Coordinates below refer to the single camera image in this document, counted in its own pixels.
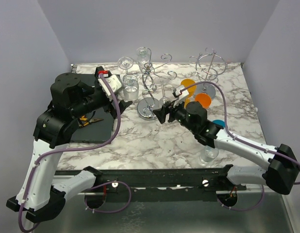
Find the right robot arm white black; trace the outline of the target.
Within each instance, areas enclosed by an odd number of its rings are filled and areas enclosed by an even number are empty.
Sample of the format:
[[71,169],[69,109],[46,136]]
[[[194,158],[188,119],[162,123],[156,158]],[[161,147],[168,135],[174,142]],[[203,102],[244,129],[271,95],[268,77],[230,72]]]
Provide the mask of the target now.
[[278,147],[259,144],[227,133],[226,128],[208,120],[207,110],[199,102],[191,102],[186,106],[174,106],[167,102],[153,113],[160,123],[179,122],[202,145],[231,152],[255,164],[232,166],[226,174],[219,176],[218,185],[223,190],[229,190],[235,184],[260,184],[279,194],[288,195],[296,184],[300,165],[292,149],[285,144]]

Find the yellow plastic wine glass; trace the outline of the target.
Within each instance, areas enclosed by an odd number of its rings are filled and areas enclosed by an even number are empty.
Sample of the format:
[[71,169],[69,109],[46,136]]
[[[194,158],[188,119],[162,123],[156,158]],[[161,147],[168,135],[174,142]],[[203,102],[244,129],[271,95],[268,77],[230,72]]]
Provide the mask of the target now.
[[191,102],[191,97],[193,96],[193,94],[195,93],[196,88],[197,88],[197,87],[194,85],[195,83],[196,83],[196,82],[195,82],[194,80],[192,80],[192,79],[184,79],[184,80],[181,81],[181,85],[183,85],[184,87],[189,87],[189,88],[187,89],[189,95],[188,95],[188,97],[185,99],[184,107],[186,107],[187,104],[188,104],[189,102]]

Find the orange plastic wine glass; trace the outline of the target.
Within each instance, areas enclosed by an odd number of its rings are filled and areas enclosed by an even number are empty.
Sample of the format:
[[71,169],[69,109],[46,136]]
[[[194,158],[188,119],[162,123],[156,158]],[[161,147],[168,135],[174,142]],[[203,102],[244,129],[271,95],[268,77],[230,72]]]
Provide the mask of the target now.
[[208,109],[212,103],[212,99],[205,93],[199,93],[195,96],[195,101],[199,102],[203,108]]

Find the chrome swirl wine glass rack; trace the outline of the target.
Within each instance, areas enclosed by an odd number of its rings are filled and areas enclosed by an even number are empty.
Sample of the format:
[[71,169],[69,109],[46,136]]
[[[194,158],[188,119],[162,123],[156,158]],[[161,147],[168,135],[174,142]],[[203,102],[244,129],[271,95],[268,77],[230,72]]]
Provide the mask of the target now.
[[[170,63],[172,56],[169,53],[161,55],[161,59],[164,60],[164,62],[161,65],[154,67],[152,62],[152,51],[150,48],[148,49],[150,50],[150,61],[144,65],[144,72],[142,73],[140,71],[137,61],[134,59],[135,63],[133,67],[129,69],[129,73],[135,75],[138,78],[138,83],[142,82],[144,88],[142,91],[142,99],[137,104],[137,114],[143,120],[150,121],[156,119],[156,115],[152,111],[161,107],[159,100],[153,96],[153,93],[158,89],[155,78],[160,76],[157,74],[157,69]],[[171,76],[173,78],[172,80],[174,80],[177,78],[177,73],[170,70],[167,72],[167,76]]]

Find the blue plastic wine glass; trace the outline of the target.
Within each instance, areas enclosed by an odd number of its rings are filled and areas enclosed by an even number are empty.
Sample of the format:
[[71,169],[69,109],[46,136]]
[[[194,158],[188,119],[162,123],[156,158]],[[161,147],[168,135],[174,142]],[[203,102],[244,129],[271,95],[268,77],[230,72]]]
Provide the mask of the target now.
[[214,124],[217,124],[217,125],[220,125],[220,126],[222,126],[223,128],[225,128],[225,122],[224,122],[223,120],[216,119],[216,120],[213,120],[213,123],[214,123]]

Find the aluminium mounting rail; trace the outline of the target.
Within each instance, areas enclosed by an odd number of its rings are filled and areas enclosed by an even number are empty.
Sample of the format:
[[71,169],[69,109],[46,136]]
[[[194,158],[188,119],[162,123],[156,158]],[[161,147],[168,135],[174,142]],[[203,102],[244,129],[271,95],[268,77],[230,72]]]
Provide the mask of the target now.
[[[64,183],[64,184],[72,184],[72,181],[69,182],[70,179],[75,177],[76,175],[54,175],[51,181],[52,185],[56,185],[57,183]],[[108,185],[109,183],[118,183],[118,187],[120,183],[124,183],[132,189],[137,189],[137,190],[146,190],[146,185],[142,184],[139,187],[138,184],[133,184],[131,181],[126,180],[125,178],[115,178],[115,179],[110,179],[109,181],[103,181],[104,184]],[[236,186],[237,193],[245,193],[245,192],[255,192],[255,193],[265,193],[265,192],[270,192],[270,193],[275,193],[279,194],[272,189],[270,189],[267,185],[262,185],[262,184],[228,184],[228,187],[215,187],[215,193],[216,194],[224,194],[228,193],[230,189],[232,189],[234,186]],[[194,184],[181,184],[181,182],[176,182],[175,184],[154,184],[151,188],[158,189],[160,191],[166,191],[171,188],[171,190],[185,190],[185,189],[193,189]]]

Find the dark grey box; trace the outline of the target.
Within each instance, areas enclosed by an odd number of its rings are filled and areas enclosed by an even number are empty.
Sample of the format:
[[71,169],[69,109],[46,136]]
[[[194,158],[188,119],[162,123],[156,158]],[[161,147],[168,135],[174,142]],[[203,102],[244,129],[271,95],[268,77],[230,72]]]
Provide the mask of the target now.
[[83,116],[87,118],[101,118],[103,121],[90,124],[84,128],[78,128],[71,137],[71,143],[98,144],[107,141],[111,137],[114,124],[111,111],[106,112],[103,108],[100,108]]

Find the yellow handled pliers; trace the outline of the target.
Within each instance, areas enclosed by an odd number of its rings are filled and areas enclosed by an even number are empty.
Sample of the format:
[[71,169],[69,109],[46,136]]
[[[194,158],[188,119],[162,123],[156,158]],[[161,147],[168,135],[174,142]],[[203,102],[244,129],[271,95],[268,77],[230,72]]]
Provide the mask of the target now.
[[90,124],[103,121],[101,118],[87,118],[86,116],[82,116],[78,119],[79,128],[84,128]]

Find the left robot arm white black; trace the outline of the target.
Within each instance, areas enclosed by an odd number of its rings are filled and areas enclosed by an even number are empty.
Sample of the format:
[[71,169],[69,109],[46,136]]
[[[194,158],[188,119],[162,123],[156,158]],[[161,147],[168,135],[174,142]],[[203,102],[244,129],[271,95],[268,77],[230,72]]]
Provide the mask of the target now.
[[100,173],[86,167],[65,181],[53,184],[59,160],[79,128],[79,119],[97,109],[103,109],[120,119],[129,102],[117,100],[124,84],[120,77],[97,67],[93,84],[82,82],[79,74],[59,75],[50,87],[52,100],[37,121],[33,133],[33,153],[30,166],[19,193],[9,198],[6,205],[18,212],[19,221],[26,219],[37,225],[57,217],[65,203],[89,189],[102,187]]

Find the clear wine glass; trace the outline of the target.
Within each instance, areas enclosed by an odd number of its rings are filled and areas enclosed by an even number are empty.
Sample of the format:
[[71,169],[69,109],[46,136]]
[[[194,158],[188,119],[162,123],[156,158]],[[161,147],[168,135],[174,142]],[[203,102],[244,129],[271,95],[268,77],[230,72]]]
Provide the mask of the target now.
[[200,163],[202,166],[206,166],[209,163],[213,162],[219,154],[219,150],[217,148],[212,148],[210,146],[205,146],[204,149],[200,153]]
[[157,76],[156,82],[160,85],[162,90],[162,97],[159,100],[160,106],[163,106],[167,102],[171,102],[172,98],[170,97],[170,94],[167,92],[167,85],[173,78],[171,76]]
[[139,84],[138,78],[132,74],[126,74],[123,77],[124,90],[123,95],[125,99],[134,101],[138,98]]
[[145,70],[145,64],[150,61],[150,50],[146,47],[139,47],[136,50],[137,55],[137,64],[139,66],[140,71],[143,73]]
[[117,62],[117,66],[125,71],[125,74],[128,75],[129,69],[133,67],[135,60],[131,57],[121,57]]

